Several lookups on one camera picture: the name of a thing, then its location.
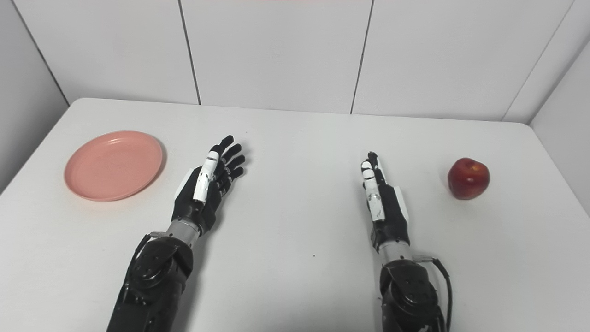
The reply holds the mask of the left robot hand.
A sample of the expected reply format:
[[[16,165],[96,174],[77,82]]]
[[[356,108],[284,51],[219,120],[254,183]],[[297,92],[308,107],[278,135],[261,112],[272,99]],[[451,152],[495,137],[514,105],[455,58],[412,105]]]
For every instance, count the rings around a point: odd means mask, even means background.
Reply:
[[[245,173],[242,145],[232,135],[214,145],[204,164],[189,172],[174,201],[172,221],[184,221],[199,235],[209,232],[217,219],[216,212],[230,187]]]

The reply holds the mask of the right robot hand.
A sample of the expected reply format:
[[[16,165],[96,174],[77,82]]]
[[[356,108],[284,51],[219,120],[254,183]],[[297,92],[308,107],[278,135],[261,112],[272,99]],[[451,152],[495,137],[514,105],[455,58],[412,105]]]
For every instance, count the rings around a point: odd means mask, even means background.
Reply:
[[[387,183],[378,155],[370,151],[361,163],[363,189],[372,221],[371,242],[379,253],[384,244],[410,244],[407,219],[396,187]]]

